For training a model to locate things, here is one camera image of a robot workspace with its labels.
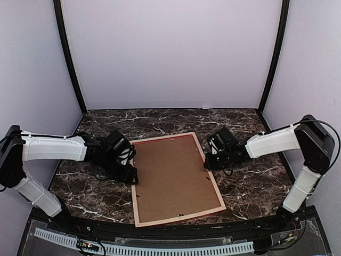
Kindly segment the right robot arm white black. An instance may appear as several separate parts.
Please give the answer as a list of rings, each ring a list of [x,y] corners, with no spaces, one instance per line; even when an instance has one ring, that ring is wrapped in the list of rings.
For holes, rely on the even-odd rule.
[[[333,139],[324,126],[325,122],[305,115],[299,122],[243,141],[238,141],[228,128],[223,127],[207,140],[210,152],[205,154],[204,168],[231,175],[235,164],[282,151],[300,150],[304,157],[303,168],[282,203],[284,211],[272,219],[272,227],[284,231],[293,221],[291,213],[295,213],[313,193],[338,158],[339,152],[334,150],[340,145],[340,139]]]

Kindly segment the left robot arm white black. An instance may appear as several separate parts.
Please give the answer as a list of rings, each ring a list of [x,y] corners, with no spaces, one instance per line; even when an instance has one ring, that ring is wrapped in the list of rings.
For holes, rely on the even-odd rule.
[[[135,147],[118,130],[95,138],[87,133],[34,134],[13,125],[1,139],[1,186],[17,191],[54,218],[55,225],[64,233],[69,233],[75,228],[75,220],[69,216],[67,206],[24,170],[24,162],[46,159],[89,162],[104,169],[115,181],[136,185],[137,169],[130,164],[135,154]]]

